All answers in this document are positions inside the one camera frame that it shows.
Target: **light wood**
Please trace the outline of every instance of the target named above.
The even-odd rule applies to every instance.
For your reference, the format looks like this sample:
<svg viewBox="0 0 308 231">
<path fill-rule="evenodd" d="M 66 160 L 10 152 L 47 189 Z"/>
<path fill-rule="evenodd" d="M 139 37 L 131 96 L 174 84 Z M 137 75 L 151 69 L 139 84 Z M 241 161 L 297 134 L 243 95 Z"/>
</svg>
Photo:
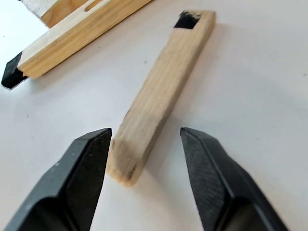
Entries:
<svg viewBox="0 0 308 231">
<path fill-rule="evenodd" d="M 17 69 L 40 77 L 150 1 L 89 0 L 24 49 Z"/>
<path fill-rule="evenodd" d="M 48 27 L 53 27 L 87 0 L 22 0 L 24 5 Z"/>
<path fill-rule="evenodd" d="M 193 29 L 174 28 L 111 142 L 107 173 L 133 185 L 215 25 L 213 11 L 187 11 L 200 17 Z"/>
</svg>

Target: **wood grain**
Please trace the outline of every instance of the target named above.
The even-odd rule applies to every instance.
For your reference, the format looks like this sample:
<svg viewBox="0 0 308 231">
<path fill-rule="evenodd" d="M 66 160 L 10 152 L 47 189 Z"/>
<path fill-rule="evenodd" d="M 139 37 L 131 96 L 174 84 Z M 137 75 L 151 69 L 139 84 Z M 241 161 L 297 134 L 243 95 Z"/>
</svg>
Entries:
<svg viewBox="0 0 308 231">
<path fill-rule="evenodd" d="M 185 11 L 199 21 L 174 28 L 111 142 L 107 173 L 125 186 L 137 181 L 177 98 L 215 25 L 213 11 Z M 177 25 L 187 23 L 178 21 Z"/>
<path fill-rule="evenodd" d="M 22 0 L 46 26 L 53 27 L 88 0 Z"/>
<path fill-rule="evenodd" d="M 17 69 L 38 78 L 151 0 L 89 0 L 23 50 Z"/>
</svg>

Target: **wooden stick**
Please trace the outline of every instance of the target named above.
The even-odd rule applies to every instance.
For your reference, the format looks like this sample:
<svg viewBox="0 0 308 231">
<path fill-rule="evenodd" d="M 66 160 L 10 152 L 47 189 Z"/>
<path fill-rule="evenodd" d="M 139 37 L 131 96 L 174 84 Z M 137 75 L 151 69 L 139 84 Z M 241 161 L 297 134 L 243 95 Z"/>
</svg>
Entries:
<svg viewBox="0 0 308 231">
<path fill-rule="evenodd" d="M 89 0 L 7 63 L 2 84 L 36 79 L 152 0 Z"/>
<path fill-rule="evenodd" d="M 107 173 L 133 185 L 215 25 L 213 11 L 184 11 L 111 142 Z"/>
<path fill-rule="evenodd" d="M 49 28 L 56 25 L 87 0 L 21 0 Z"/>
</svg>

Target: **textured plastic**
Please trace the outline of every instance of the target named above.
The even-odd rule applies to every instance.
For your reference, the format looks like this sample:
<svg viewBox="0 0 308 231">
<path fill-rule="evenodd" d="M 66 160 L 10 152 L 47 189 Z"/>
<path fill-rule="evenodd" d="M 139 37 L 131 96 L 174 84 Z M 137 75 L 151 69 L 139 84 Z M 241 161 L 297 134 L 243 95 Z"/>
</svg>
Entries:
<svg viewBox="0 0 308 231">
<path fill-rule="evenodd" d="M 182 128 L 192 192 L 205 231 L 286 231 L 250 175 L 212 136 Z"/>
</svg>

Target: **wooden block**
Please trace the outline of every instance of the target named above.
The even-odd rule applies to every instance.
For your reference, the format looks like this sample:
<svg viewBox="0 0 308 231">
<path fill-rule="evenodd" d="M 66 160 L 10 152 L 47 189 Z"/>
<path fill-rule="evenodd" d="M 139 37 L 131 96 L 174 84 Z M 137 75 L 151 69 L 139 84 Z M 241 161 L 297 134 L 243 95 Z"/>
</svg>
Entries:
<svg viewBox="0 0 308 231">
<path fill-rule="evenodd" d="M 107 173 L 133 185 L 215 25 L 213 11 L 184 11 L 111 142 Z"/>
<path fill-rule="evenodd" d="M 36 79 L 151 0 L 89 0 L 7 63 L 2 85 Z"/>
<path fill-rule="evenodd" d="M 53 27 L 88 0 L 22 0 L 46 26 Z"/>
</svg>

